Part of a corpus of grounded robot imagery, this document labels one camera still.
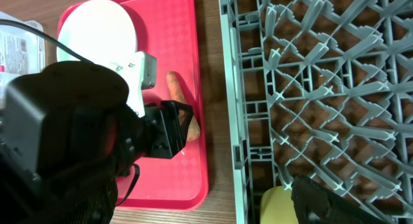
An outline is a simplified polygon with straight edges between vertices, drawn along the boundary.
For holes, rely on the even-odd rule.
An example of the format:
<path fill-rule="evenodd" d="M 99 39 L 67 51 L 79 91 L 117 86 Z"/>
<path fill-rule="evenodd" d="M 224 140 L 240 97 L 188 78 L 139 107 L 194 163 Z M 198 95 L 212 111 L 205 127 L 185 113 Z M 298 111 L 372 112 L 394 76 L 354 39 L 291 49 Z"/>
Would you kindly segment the orange carrot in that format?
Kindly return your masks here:
<path fill-rule="evenodd" d="M 176 74 L 173 71 L 169 71 L 166 74 L 166 83 L 170 92 L 170 97 L 174 101 L 187 104 L 184 93 L 181 89 L 180 83 Z M 201 135 L 201 129 L 196 118 L 193 116 L 188 127 L 188 133 L 186 140 L 195 141 Z"/>

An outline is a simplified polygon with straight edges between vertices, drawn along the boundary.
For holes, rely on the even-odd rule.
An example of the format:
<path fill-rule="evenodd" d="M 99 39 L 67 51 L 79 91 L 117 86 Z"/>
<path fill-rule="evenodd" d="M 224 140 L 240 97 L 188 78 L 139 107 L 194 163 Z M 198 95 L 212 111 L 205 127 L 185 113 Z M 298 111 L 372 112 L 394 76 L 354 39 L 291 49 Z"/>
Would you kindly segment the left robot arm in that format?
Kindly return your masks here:
<path fill-rule="evenodd" d="M 1 113 L 1 222 L 109 223 L 116 180 L 143 156 L 170 159 L 186 143 L 190 105 L 162 101 L 139 117 L 116 72 L 82 61 L 12 80 Z"/>

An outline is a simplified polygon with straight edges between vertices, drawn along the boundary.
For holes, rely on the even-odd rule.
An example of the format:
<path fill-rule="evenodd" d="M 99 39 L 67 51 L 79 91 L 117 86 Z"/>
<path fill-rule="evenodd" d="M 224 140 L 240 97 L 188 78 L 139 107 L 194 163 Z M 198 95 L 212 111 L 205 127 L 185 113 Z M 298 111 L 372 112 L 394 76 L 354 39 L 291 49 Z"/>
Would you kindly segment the yellow plastic cup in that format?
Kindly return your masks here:
<path fill-rule="evenodd" d="M 298 224 L 292 190 L 282 186 L 268 189 L 261 198 L 260 224 Z"/>

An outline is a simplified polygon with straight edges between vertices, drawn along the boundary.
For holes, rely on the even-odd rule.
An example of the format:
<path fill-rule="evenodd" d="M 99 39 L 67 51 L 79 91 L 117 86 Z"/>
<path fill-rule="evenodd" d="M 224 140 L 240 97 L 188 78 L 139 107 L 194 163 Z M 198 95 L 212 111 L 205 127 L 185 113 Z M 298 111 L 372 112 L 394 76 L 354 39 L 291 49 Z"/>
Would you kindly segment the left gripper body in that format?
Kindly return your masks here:
<path fill-rule="evenodd" d="M 145 106 L 144 150 L 141 157 L 172 159 L 186 145 L 189 125 L 193 118 L 192 106 L 166 100 Z"/>

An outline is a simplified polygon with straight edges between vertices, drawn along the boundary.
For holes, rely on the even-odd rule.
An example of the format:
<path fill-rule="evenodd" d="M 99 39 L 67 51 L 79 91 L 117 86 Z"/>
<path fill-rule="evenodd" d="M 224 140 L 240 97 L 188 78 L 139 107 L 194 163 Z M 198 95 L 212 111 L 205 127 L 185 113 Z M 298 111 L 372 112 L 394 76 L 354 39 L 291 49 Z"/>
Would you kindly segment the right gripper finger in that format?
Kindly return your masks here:
<path fill-rule="evenodd" d="M 306 176 L 294 178 L 291 199 L 300 224 L 385 223 Z"/>

